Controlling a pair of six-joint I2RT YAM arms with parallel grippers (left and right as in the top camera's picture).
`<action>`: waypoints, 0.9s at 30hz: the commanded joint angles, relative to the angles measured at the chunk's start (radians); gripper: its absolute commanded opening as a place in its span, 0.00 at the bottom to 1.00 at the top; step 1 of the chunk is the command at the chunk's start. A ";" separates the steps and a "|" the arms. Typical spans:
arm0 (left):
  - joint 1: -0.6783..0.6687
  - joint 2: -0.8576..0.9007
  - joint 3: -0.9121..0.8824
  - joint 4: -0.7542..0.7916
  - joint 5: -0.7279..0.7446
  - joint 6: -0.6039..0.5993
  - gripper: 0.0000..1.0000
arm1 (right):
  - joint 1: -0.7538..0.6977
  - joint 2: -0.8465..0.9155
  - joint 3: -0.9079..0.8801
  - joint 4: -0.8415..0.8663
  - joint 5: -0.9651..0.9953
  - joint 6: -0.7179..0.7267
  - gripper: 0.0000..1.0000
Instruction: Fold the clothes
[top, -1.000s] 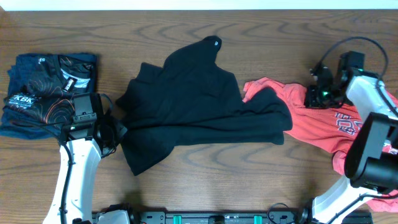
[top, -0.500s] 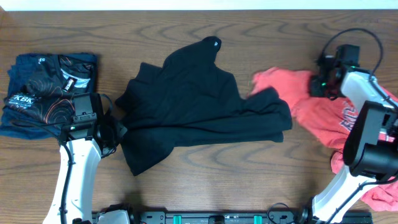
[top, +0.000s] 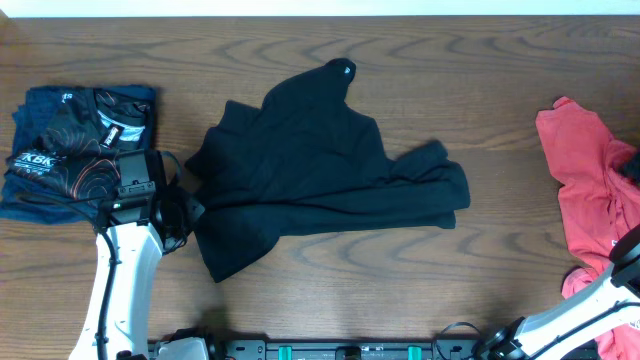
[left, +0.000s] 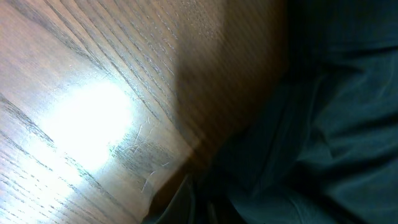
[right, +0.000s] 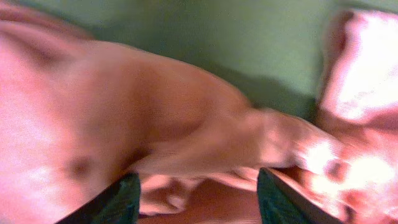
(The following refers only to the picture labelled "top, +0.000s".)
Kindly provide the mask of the black polo shirt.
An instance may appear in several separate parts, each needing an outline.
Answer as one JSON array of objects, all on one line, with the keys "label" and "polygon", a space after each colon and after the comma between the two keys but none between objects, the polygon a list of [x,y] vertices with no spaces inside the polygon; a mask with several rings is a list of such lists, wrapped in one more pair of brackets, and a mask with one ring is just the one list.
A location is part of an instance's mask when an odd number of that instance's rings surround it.
[{"label": "black polo shirt", "polygon": [[336,58],[279,83],[260,107],[229,101],[186,161],[201,183],[195,236],[214,281],[284,236],[455,227],[471,202],[463,168],[435,140],[390,159],[376,121],[347,105],[355,76]]}]

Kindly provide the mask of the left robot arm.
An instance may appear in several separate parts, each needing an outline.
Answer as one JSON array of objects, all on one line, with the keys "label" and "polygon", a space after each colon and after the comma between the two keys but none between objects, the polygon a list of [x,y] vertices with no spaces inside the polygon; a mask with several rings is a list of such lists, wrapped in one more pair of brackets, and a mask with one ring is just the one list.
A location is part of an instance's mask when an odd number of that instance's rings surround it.
[{"label": "left robot arm", "polygon": [[120,181],[98,207],[97,268],[73,359],[206,359],[205,336],[179,331],[150,343],[148,322],[155,273],[161,259],[184,246],[204,212],[168,179],[172,155],[137,150],[118,155]]}]

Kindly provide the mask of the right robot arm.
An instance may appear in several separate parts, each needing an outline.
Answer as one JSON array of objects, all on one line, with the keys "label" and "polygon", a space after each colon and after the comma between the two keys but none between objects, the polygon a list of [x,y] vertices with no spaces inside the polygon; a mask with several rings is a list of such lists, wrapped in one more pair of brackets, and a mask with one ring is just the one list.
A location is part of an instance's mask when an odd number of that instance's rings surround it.
[{"label": "right robot arm", "polygon": [[591,284],[543,313],[520,318],[481,342],[477,359],[560,359],[575,348],[639,318],[639,229],[609,254]]}]

